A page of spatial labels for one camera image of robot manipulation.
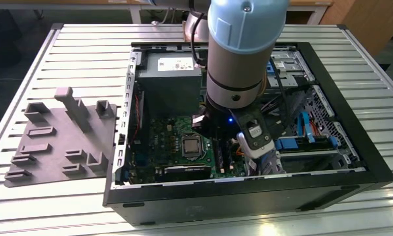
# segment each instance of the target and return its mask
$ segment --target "green circuit board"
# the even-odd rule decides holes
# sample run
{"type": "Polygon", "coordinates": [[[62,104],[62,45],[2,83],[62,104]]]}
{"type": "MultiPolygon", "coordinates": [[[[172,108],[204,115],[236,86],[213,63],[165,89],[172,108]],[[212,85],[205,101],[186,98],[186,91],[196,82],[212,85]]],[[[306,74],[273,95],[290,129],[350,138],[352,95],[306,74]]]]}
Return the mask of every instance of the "green circuit board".
{"type": "Polygon", "coordinates": [[[190,117],[160,118],[150,121],[148,155],[134,153],[133,156],[136,161],[142,158],[148,160],[146,165],[134,170],[134,179],[138,179],[134,181],[136,183],[157,182],[154,173],[160,168],[182,165],[209,166],[212,169],[210,178],[244,176],[241,157],[241,161],[233,161],[232,170],[221,170],[216,167],[213,143],[192,130],[190,121],[190,117]],[[202,155],[194,160],[182,156],[182,136],[196,136],[201,141],[202,155]]]}

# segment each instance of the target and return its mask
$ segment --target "slotted metal surface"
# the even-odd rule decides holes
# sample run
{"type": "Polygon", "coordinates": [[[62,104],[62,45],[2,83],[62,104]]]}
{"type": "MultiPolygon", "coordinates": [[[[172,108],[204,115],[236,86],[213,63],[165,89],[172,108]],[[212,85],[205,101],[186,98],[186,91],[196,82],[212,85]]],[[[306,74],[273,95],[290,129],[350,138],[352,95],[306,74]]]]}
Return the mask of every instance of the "slotted metal surface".
{"type": "MultiPolygon", "coordinates": [[[[0,123],[0,233],[78,235],[125,232],[158,235],[392,235],[393,184],[332,207],[184,224],[133,228],[101,207],[105,180],[88,179],[5,188],[4,173],[20,141],[29,102],[61,107],[57,86],[72,86],[85,105],[121,105],[130,42],[182,41],[181,25],[64,25],[52,30],[0,123]]],[[[393,170],[393,83],[336,26],[286,26],[278,41],[312,43],[321,62],[393,170]]]]}

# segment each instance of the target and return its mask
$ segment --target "black case frame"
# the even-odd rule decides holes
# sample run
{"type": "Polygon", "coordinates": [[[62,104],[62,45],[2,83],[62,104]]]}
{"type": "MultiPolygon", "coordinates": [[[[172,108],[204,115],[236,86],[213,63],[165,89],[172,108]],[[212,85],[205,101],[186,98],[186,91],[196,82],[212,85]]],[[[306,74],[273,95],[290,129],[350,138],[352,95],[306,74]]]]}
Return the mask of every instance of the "black case frame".
{"type": "MultiPolygon", "coordinates": [[[[132,47],[145,48],[154,45],[161,47],[177,45],[178,50],[189,46],[188,43],[174,42],[138,43],[132,47]]],[[[198,43],[196,46],[206,46],[206,43],[198,43]]],[[[296,46],[301,52],[332,106],[336,121],[341,123],[361,158],[361,163],[357,165],[364,166],[366,171],[112,190],[112,165],[109,165],[104,206],[112,207],[132,225],[321,209],[358,192],[377,189],[393,182],[393,173],[310,44],[285,42],[276,43],[276,46],[296,46]]]]}

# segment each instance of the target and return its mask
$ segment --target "motherboard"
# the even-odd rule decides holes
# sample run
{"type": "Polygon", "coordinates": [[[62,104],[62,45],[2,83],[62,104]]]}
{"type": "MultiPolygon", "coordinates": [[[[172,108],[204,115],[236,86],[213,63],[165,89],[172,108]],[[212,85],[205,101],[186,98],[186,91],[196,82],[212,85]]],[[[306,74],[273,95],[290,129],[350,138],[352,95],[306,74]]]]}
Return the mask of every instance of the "motherboard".
{"type": "Polygon", "coordinates": [[[216,155],[214,141],[190,128],[190,117],[150,120],[149,150],[134,152],[130,170],[133,183],[240,177],[245,175],[244,158],[236,154],[238,143],[229,141],[228,154],[216,155]]]}

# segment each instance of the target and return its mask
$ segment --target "red wire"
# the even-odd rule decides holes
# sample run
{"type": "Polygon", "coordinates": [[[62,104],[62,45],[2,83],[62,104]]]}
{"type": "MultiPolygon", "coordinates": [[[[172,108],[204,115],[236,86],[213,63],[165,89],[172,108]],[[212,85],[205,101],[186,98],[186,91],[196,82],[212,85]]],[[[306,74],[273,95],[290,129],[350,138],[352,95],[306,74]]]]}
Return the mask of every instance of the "red wire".
{"type": "Polygon", "coordinates": [[[136,132],[133,133],[133,137],[132,137],[132,141],[136,139],[137,133],[138,133],[138,129],[140,129],[140,112],[138,112],[138,96],[136,95],[136,113],[137,113],[137,128],[136,128],[136,132]]]}

